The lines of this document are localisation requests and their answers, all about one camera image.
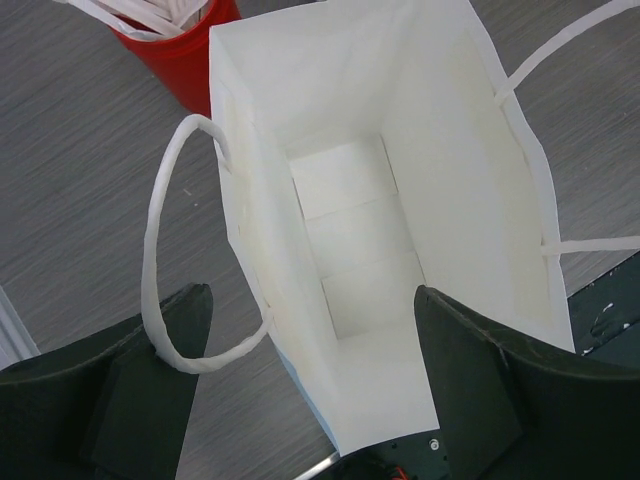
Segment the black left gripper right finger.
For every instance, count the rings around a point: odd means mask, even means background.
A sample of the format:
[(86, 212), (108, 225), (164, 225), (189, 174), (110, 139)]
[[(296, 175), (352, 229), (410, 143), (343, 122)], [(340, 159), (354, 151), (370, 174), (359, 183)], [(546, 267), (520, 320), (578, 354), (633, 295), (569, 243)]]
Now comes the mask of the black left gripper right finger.
[(636, 479), (639, 372), (417, 288), (420, 349), (454, 479)]

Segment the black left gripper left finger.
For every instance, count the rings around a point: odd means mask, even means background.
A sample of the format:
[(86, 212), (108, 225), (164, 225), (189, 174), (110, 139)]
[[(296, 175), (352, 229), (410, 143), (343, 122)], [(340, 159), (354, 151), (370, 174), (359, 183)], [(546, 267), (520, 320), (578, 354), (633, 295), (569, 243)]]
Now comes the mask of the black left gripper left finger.
[(140, 316), (1, 372), (4, 479), (173, 479), (198, 378)]

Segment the light blue paper bag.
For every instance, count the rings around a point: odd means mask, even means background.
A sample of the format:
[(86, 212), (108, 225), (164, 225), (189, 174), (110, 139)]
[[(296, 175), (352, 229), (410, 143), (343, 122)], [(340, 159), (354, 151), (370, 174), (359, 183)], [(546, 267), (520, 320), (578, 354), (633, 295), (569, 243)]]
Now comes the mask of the light blue paper bag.
[[(323, 1), (213, 26), (212, 114), (179, 124), (148, 210), (141, 314), (157, 354), (202, 374), (270, 337), (345, 455), (439, 425), (420, 285), (572, 351), (561, 256), (639, 240), (561, 238), (548, 159), (515, 90), (632, 8), (605, 3), (512, 74), (467, 1)], [(262, 316), (209, 358), (176, 349), (157, 288), (161, 212), (196, 130), (215, 141), (228, 241)]]

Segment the red straw holder cup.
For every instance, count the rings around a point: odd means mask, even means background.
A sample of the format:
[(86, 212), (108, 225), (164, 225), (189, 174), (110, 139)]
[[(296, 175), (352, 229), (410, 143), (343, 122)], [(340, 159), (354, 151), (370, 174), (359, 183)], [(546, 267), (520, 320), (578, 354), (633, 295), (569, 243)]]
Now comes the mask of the red straw holder cup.
[(191, 113), (211, 117), (209, 93), (209, 29), (240, 20), (234, 0), (217, 0), (191, 29), (174, 38), (139, 41), (112, 33)]

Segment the bundle of wrapped white straws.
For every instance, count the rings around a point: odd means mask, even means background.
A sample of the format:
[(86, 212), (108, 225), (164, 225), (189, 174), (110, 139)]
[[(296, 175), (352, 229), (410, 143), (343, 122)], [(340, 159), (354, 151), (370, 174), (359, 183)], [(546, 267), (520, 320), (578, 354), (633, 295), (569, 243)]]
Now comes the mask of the bundle of wrapped white straws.
[(140, 41), (182, 35), (213, 7), (214, 1), (99, 0), (60, 1), (75, 7), (125, 37)]

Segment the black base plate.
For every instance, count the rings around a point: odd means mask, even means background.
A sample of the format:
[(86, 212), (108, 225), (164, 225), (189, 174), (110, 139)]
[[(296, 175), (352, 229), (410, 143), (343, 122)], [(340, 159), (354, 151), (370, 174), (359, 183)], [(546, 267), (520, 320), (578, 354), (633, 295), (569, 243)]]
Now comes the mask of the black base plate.
[[(639, 372), (639, 260), (631, 257), (569, 300), (575, 353)], [(364, 448), (331, 463), (325, 479), (454, 479), (440, 429)]]

